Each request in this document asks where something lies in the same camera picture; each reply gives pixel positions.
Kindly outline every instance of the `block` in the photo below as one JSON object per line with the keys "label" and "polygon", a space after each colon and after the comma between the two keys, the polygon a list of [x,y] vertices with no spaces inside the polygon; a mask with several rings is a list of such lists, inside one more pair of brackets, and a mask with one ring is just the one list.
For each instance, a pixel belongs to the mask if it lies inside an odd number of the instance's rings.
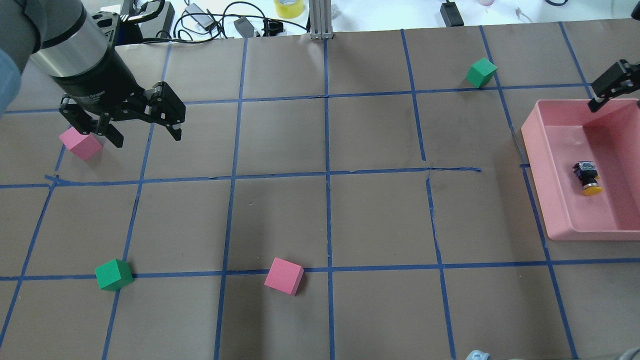
{"label": "block", "polygon": [[471,65],[467,73],[467,80],[476,88],[485,86],[498,68],[486,58],[481,58]]}
{"label": "block", "polygon": [[133,282],[129,264],[113,259],[95,268],[95,277],[101,290],[116,291]]}
{"label": "block", "polygon": [[304,272],[305,270],[300,265],[275,258],[264,284],[283,293],[296,296]]}
{"label": "block", "polygon": [[73,127],[62,133],[59,138],[70,152],[82,160],[87,160],[102,148],[102,144],[93,134],[82,135]]}

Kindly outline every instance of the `yellow tape roll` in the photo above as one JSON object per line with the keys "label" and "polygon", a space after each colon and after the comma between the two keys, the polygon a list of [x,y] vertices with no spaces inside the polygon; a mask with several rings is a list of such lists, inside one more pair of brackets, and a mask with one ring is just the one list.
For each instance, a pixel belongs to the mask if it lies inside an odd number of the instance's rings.
{"label": "yellow tape roll", "polygon": [[273,4],[276,6],[276,13],[283,19],[299,17],[305,9],[305,3],[302,0],[295,0],[294,2],[291,2],[291,0],[273,0]]}

